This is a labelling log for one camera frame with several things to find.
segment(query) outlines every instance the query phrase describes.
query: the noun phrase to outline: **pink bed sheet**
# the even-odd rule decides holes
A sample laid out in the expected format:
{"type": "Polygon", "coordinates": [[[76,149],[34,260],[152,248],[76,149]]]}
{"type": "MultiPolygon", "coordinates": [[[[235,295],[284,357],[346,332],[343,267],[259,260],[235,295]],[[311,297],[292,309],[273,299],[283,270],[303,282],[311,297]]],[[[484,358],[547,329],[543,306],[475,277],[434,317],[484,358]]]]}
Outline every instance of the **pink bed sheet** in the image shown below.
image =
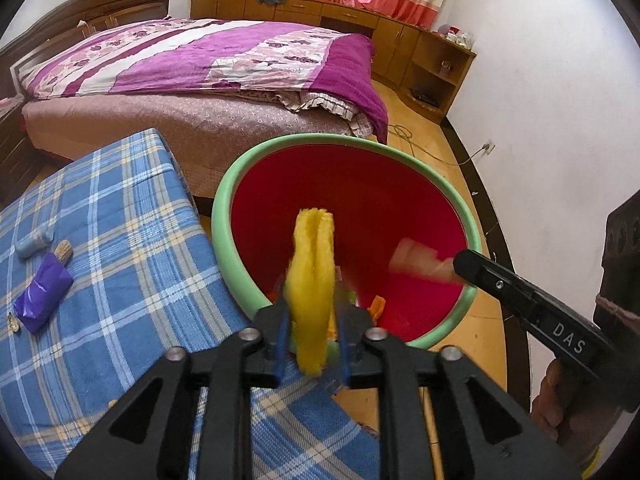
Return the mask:
{"type": "Polygon", "coordinates": [[[324,109],[293,113],[281,104],[226,96],[95,95],[29,102],[22,109],[33,145],[71,160],[157,128],[191,192],[213,198],[225,171],[249,148],[298,132],[349,135],[324,109]]]}

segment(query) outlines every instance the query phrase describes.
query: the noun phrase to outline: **yellow sponge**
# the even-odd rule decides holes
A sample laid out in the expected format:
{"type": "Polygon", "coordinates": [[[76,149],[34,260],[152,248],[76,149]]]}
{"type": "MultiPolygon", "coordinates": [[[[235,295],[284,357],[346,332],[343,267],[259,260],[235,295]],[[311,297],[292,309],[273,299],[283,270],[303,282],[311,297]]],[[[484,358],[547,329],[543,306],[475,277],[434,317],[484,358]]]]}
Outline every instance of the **yellow sponge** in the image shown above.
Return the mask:
{"type": "Polygon", "coordinates": [[[285,294],[293,321],[298,367],[318,376],[326,361],[326,337],[334,306],[334,217],[324,209],[303,209],[293,233],[294,254],[285,294]]]}

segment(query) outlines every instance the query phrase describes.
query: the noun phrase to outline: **power cord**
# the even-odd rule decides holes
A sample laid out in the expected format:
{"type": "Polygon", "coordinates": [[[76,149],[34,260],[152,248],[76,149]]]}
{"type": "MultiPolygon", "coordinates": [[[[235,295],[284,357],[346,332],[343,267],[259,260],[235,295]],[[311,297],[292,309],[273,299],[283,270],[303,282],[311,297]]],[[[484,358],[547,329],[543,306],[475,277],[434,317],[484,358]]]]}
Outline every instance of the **power cord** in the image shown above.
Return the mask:
{"type": "Polygon", "coordinates": [[[398,137],[399,139],[402,139],[402,140],[405,140],[406,142],[408,142],[409,143],[409,147],[411,148],[411,154],[414,156],[414,158],[415,158],[415,150],[414,150],[414,146],[415,146],[416,148],[418,148],[422,152],[426,153],[430,157],[435,158],[436,160],[440,161],[443,164],[447,164],[448,166],[462,166],[463,164],[466,164],[470,160],[472,160],[478,153],[484,152],[485,150],[488,150],[489,147],[490,147],[489,143],[486,142],[486,143],[484,143],[482,145],[482,148],[477,150],[473,155],[471,155],[464,162],[460,162],[460,163],[458,163],[458,162],[447,162],[446,160],[442,160],[441,158],[438,158],[437,156],[433,155],[433,153],[429,153],[420,144],[417,144],[416,142],[413,142],[411,139],[414,137],[414,134],[406,126],[402,126],[402,124],[390,124],[389,128],[388,128],[388,132],[391,135],[393,135],[395,137],[398,137]]]}

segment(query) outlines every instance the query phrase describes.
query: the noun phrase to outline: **blue plaid tablecloth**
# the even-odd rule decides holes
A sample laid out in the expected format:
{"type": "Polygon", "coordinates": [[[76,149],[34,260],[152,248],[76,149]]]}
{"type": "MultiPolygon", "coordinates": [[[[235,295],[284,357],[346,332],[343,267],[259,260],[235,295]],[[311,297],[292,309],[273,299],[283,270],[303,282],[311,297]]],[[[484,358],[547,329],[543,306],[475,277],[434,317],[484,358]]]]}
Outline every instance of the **blue plaid tablecloth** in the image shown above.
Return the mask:
{"type": "MultiPolygon", "coordinates": [[[[166,348],[209,348],[246,324],[155,130],[83,157],[0,212],[0,306],[0,415],[51,476],[166,348]],[[75,282],[37,335],[13,334],[6,313],[44,256],[23,262],[14,243],[42,224],[54,245],[71,241],[75,282]]],[[[292,363],[279,390],[252,397],[255,478],[377,477],[376,441],[292,363]]]]}

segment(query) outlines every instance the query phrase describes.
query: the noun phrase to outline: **wooden dresser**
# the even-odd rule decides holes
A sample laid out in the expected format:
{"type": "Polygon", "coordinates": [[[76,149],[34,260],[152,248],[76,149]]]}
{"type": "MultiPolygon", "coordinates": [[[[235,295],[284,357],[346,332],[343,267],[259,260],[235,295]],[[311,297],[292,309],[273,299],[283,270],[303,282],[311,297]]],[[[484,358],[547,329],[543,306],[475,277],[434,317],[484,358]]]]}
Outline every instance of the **wooden dresser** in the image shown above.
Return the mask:
{"type": "Polygon", "coordinates": [[[436,123],[449,111],[476,56],[423,28],[368,10],[319,0],[287,0],[276,6],[258,0],[191,0],[191,17],[304,23],[363,34],[376,46],[372,77],[436,123]],[[440,71],[443,62],[450,64],[446,75],[440,71]],[[412,89],[431,98],[437,106],[415,99],[412,89]]]}

